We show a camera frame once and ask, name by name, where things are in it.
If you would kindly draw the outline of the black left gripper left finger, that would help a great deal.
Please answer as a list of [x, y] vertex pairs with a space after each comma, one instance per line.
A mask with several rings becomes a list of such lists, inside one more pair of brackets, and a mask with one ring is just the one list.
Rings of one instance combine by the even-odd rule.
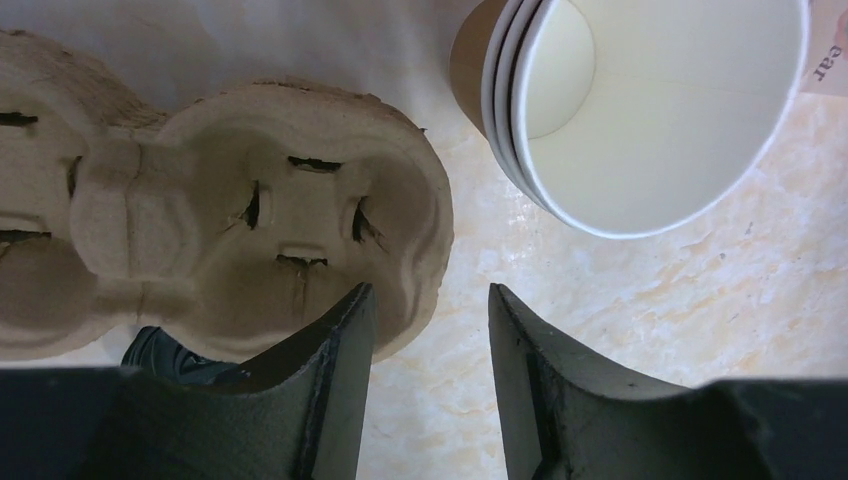
[[370, 284], [357, 285], [213, 385], [180, 385], [136, 367], [5, 370], [1, 475], [352, 479], [376, 303]]

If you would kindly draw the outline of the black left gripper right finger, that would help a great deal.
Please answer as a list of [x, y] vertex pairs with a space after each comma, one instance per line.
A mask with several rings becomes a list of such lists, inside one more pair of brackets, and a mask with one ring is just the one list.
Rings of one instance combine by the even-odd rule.
[[512, 479], [843, 479], [843, 379], [689, 389], [595, 352], [494, 284], [489, 334]]

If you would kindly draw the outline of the brown pulp cup carrier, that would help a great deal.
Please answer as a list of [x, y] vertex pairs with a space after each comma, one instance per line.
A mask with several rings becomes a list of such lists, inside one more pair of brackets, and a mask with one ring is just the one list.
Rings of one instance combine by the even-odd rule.
[[100, 61], [1, 35], [1, 357], [160, 327], [240, 362], [356, 284], [373, 358], [428, 325], [452, 248], [446, 171], [372, 95], [286, 78], [145, 104]]

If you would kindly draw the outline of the cream paper takeout bag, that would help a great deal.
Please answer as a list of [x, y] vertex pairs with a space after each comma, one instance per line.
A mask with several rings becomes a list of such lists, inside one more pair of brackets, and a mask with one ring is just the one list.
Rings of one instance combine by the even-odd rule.
[[847, 97], [847, 0], [808, 4], [810, 35], [801, 90]]

